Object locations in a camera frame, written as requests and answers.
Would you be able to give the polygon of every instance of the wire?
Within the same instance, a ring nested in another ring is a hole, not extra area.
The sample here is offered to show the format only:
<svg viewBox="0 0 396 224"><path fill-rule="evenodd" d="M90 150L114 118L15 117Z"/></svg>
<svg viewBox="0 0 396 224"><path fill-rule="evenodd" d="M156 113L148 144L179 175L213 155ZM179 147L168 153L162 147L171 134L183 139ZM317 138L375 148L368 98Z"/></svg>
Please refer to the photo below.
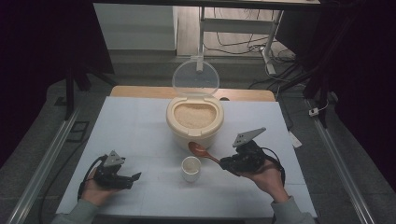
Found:
<svg viewBox="0 0 396 224"><path fill-rule="evenodd" d="M271 58L272 60L274 60L274 62L280 63L280 64L283 64L283 63L294 63L294 62L296 62L295 58L288 58L288 57L285 57L285 58L287 59L287 60L285 60L284 58L279 57L279 54L280 54L281 52L286 51L286 50L289 50L289 49L282 49L282 50L277 54L277 56L275 56L275 55L274 55L274 52L270 49L270 53L271 53L270 58Z"/></svg>
<svg viewBox="0 0 396 224"><path fill-rule="evenodd" d="M280 89L280 85L277 85L277 91L276 91L276 95L275 95L275 101L276 101L277 95L279 94L279 89Z"/></svg>
<svg viewBox="0 0 396 224"><path fill-rule="evenodd" d="M244 12L248 12L248 15L245 17L245 20L247 20L247 19L250 19L253 9L245 9Z"/></svg>
<svg viewBox="0 0 396 224"><path fill-rule="evenodd" d="M268 69L267 69L267 63L265 64L265 74L268 76L268 77L270 77L270 78L272 78L272 79L275 79L275 80L278 80L278 81L284 81L284 82L290 82L289 80L287 80L287 79L284 79L284 78L278 78L278 77L272 77L271 75L270 75L270 73L268 72Z"/></svg>
<svg viewBox="0 0 396 224"><path fill-rule="evenodd" d="M323 110L323 109L326 109L326 107L327 107L328 105L329 105L329 100L327 100L326 105L325 105L323 108L319 109L318 111Z"/></svg>
<svg viewBox="0 0 396 224"><path fill-rule="evenodd" d="M290 80L286 79L288 76L291 75L292 72L294 72L300 65L297 63L292 64L291 66L288 67L287 70L285 70L285 72L281 73L279 76L282 77L282 79L287 80L288 82L290 82ZM269 90L273 85L275 85L276 83L278 83L279 80L276 80L274 83L272 83L271 85L269 85L267 87L267 90Z"/></svg>
<svg viewBox="0 0 396 224"><path fill-rule="evenodd" d="M214 17L216 18L216 8L215 8L215 7L213 7L213 13L214 13ZM219 13L220 13L220 16L223 17L222 14L221 14L221 8L219 8ZM256 42L256 41L264 40L264 39L267 39L267 38L268 38L268 36L266 36L266 37L262 37L262 38L259 38L259 39L251 40L252 37L253 37L253 35L251 35L249 41L236 42L236 43L232 43L232 44L223 44L223 43L221 43L221 41L220 41L219 32L216 32L216 36L217 36L217 38L218 38L219 44L221 44L222 46L235 46L235 45L247 44L247 47L248 47L248 48L249 48L249 43L250 43L250 42Z"/></svg>
<svg viewBox="0 0 396 224"><path fill-rule="evenodd" d="M280 76L282 76L282 75L284 75L285 73L288 73L288 71L294 66L295 64L292 64L291 66L289 66L285 71L283 71L282 73L280 73L279 75ZM257 85L257 84L261 84L261 83L265 83L265 82L268 82L268 81L272 81L272 79L265 79L265 80L262 80L262 81L255 81L255 82L253 82L252 84L250 84L250 86L248 86L247 87L247 89L248 90L250 90L253 86L255 86L255 85Z"/></svg>
<svg viewBox="0 0 396 224"><path fill-rule="evenodd" d="M247 54L247 53L250 53L250 52L253 51L254 49L257 49L257 48L259 48L259 47L261 47L261 46L262 46L262 45L252 46L252 47L254 47L254 48L251 48L251 49L249 49L248 51L244 51L244 52L230 52L230 51L226 51L226 50L223 50L223 49L210 49L210 48L208 48L208 47L205 45L205 43L204 43L204 47L205 47L206 49L208 49L208 50L215 50L215 51L220 51L220 52L229 53L229 54Z"/></svg>
<svg viewBox="0 0 396 224"><path fill-rule="evenodd" d="M99 162L99 161L104 161L105 159L106 159L106 155L105 155L105 156L101 156L101 157L97 158L97 159L91 164L90 168L88 169L87 173L86 173L85 176L84 176L84 179L82 179L81 183L79 184L77 200L79 200L79 199L81 198L82 191L84 190L84 187L85 187L85 182L87 182L87 181L89 180L89 179L88 179L88 175L90 174L90 172L91 172L93 166L94 166L97 162Z"/></svg>
<svg viewBox="0 0 396 224"><path fill-rule="evenodd" d="M274 154L274 156L276 157L276 160L279 161L279 163L280 163L279 157L276 155L276 153L272 149L269 149L268 147L262 147L262 149L272 152Z"/></svg>
<svg viewBox="0 0 396 224"><path fill-rule="evenodd" d="M291 117L290 117L290 112L289 112L289 110L288 110L288 107L287 107L286 104L285 104L285 100L283 99L282 92L279 94L279 96L280 96L280 99L281 99L281 101L279 101L279 102L282 102L282 105L283 105L283 107L284 107L285 110L286 110L286 115L288 116L288 119L289 119L289 121L290 121L290 123L291 123L291 125L287 127L287 128L288 128L288 131L290 131L290 130L294 127L294 122L293 122L293 120L292 120Z"/></svg>
<svg viewBox="0 0 396 224"><path fill-rule="evenodd" d="M46 200L47 194L50 191L50 188L52 187L53 183L55 182L55 180L57 179L57 177L59 176L59 174L61 173L61 171L64 169L64 167L66 166L66 164L70 161L70 159L73 157L73 155L77 152L77 150L84 145L84 143L86 143L88 141L89 138L84 139L73 151L72 153L69 155L69 157L66 159L66 161L64 162L64 164L61 166L61 168L58 170L58 172L56 173L55 177L52 179L52 181L50 182L49 186L47 187L46 191L44 192L43 195L43 200L40 203L40 206L38 207L38 222L40 224L43 223L43 217L42 217L42 213L43 213L43 206L44 206L44 201Z"/></svg>

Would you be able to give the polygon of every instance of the wrist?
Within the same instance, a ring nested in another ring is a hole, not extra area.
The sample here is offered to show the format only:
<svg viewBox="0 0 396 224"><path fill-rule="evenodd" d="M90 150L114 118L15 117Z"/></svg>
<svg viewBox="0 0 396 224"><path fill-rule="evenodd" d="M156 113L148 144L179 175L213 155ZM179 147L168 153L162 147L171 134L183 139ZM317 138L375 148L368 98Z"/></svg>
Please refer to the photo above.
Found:
<svg viewBox="0 0 396 224"><path fill-rule="evenodd" d="M107 195L95 190L86 190L81 196L81 199L90 202L98 207L105 203Z"/></svg>
<svg viewBox="0 0 396 224"><path fill-rule="evenodd" d="M289 194L283 188L273 191L270 195L274 203L285 203L289 199Z"/></svg>

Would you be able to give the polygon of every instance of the black cable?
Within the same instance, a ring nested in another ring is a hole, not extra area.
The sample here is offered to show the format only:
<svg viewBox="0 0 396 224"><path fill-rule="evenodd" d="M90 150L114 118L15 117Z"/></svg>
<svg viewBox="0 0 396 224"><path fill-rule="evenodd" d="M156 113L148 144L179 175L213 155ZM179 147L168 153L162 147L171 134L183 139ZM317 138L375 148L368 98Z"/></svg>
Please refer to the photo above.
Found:
<svg viewBox="0 0 396 224"><path fill-rule="evenodd" d="M215 8L215 7L213 7L213 13L214 13L214 16L215 16L215 18L216 18L216 8ZM220 44L221 46L224 46L224 47L227 47L227 46L235 46L235 45L242 45L242 44L247 44L247 47L249 47L248 44L249 44L250 42L256 42L256 41L264 40L264 39L267 39L267 38L268 38L268 36L267 36L267 37L262 37L262 38L259 38L259 39L251 40L251 38L253 37L253 35L251 35L249 41L236 42L236 43L232 43L232 44L223 44L223 43L221 43L221 41L220 41L219 32L216 32L216 36L218 37L219 44Z"/></svg>
<svg viewBox="0 0 396 224"><path fill-rule="evenodd" d="M287 73L294 65L295 65L295 63L292 64L291 66L289 66L285 71L283 71L283 72L280 73L279 75L282 76L283 74ZM247 87L247 89L250 90L253 86L255 86L255 85L257 85L257 84L264 83L264 82L268 82L268 81L272 81L272 79L265 79L265 80L262 80L262 81L253 82L252 84L250 84L250 86Z"/></svg>
<svg viewBox="0 0 396 224"><path fill-rule="evenodd" d="M222 50L222 49L210 49L208 48L205 43L204 43L204 47L208 50L215 50L215 51L220 51L220 52L224 52L224 53L229 53L229 54L247 54L250 53L251 51L253 51L254 49L261 47L262 45L257 45L257 46L252 46L254 48L249 49L248 51L244 51L244 52L230 52L230 51L226 51L226 50Z"/></svg>
<svg viewBox="0 0 396 224"><path fill-rule="evenodd" d="M291 73L294 72L294 70L296 70L299 66L300 66L300 65L299 65L298 63L292 64L290 67L288 67L288 69L291 68L288 72L282 73L281 75L279 75L280 78L286 80L286 77L290 76ZM276 80L274 83L272 83L271 85L269 85L269 86L267 87L267 90L270 90L270 88L271 88L273 85L275 85L276 83L279 83L280 81L281 81L281 80Z"/></svg>
<svg viewBox="0 0 396 224"><path fill-rule="evenodd" d="M287 127L287 128L288 128L288 131L290 131L290 130L294 127L294 122L293 122L293 120L292 120L291 117L290 117L290 113L289 113L288 107L287 107L286 104L285 104L285 100L283 99L282 93L280 92L279 95L280 95L280 99L281 99L281 101L282 101L283 107L284 107L285 110L286 110L286 116L288 116L288 119L289 119L289 121L291 122L291 125Z"/></svg>
<svg viewBox="0 0 396 224"><path fill-rule="evenodd" d="M47 187L46 191L44 192L43 195L43 200L40 203L40 206L38 207L38 222L40 224L43 224L43 217L42 217L42 213L43 213L43 206L44 206L44 201L46 200L47 194L50 191L50 188L52 187L53 183L55 182L55 180L57 179L57 177L59 176L59 174L61 173L61 171L64 169L64 167L66 166L66 164L70 161L70 159L73 157L73 155L77 152L77 150L84 145L85 142L87 142L88 138L84 139L74 150L73 152L69 155L69 157L66 159L66 161L64 162L64 164L61 166L61 168L58 170L58 172L56 173L55 177L52 179L52 181L50 182L49 186Z"/></svg>
<svg viewBox="0 0 396 224"><path fill-rule="evenodd" d="M295 63L295 62L296 62L295 59L288 59L288 60L285 60L285 59L279 57L280 52L277 54L277 56L275 56L275 55L274 55L274 52L273 52L272 50L270 50L270 53L271 53L271 56L270 56L270 57L271 57L271 59L273 59L276 63L283 64L283 63Z"/></svg>
<svg viewBox="0 0 396 224"><path fill-rule="evenodd" d="M97 158L97 159L91 164L90 168L88 169L87 173L86 173L85 176L84 176L84 179L82 179L81 183L79 184L77 200L79 200L79 199L81 198L82 191L84 191L85 182L87 182L87 181L89 180L89 179L88 179L88 175L90 175L93 166L94 166L97 162L102 161L102 160L105 160L105 159L106 159L106 156L101 156L101 157Z"/></svg>
<svg viewBox="0 0 396 224"><path fill-rule="evenodd" d="M272 152L275 155L276 160L280 163L279 157L276 155L276 153L272 149L269 149L268 147L262 147L262 149Z"/></svg>
<svg viewBox="0 0 396 224"><path fill-rule="evenodd" d="M256 21L259 19L259 16L260 16L260 10L259 10L259 12L257 13ZM253 35L254 35L254 34L251 34L251 35L250 35L250 39L248 40L247 47L249 47L249 44L250 44L251 38L253 38Z"/></svg>
<svg viewBox="0 0 396 224"><path fill-rule="evenodd" d="M295 76L295 77L293 77L293 78L291 78L291 79L288 79L288 81L293 81L293 80L298 79L298 78L300 78L300 77L304 77L306 74L307 74L307 73L301 72L299 75L297 75L297 76Z"/></svg>
<svg viewBox="0 0 396 224"><path fill-rule="evenodd" d="M248 11L248 15L245 17L245 20L246 19L250 19L250 16L251 16L251 13L253 12L253 9L244 9L244 12L247 12Z"/></svg>

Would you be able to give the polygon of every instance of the grain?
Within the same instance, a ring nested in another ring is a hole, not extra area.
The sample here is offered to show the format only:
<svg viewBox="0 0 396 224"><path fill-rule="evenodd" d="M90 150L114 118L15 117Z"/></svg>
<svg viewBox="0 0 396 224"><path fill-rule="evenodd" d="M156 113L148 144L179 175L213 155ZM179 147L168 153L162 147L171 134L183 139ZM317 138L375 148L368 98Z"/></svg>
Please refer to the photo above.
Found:
<svg viewBox="0 0 396 224"><path fill-rule="evenodd" d="M212 105L183 104L175 108L176 121L190 129L208 126L216 118L216 109Z"/></svg>

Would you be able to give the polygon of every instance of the wooden spoon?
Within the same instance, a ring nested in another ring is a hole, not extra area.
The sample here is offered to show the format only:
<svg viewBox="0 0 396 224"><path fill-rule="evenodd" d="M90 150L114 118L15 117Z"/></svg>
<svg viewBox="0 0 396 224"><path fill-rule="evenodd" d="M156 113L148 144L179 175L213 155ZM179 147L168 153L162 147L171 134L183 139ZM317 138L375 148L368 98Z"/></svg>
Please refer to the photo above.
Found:
<svg viewBox="0 0 396 224"><path fill-rule="evenodd" d="M204 157L208 158L212 161L215 161L217 164L220 164L220 161L213 156L211 156L207 151L206 148L203 146L199 145L198 143L195 142L189 142L189 149L197 157Z"/></svg>

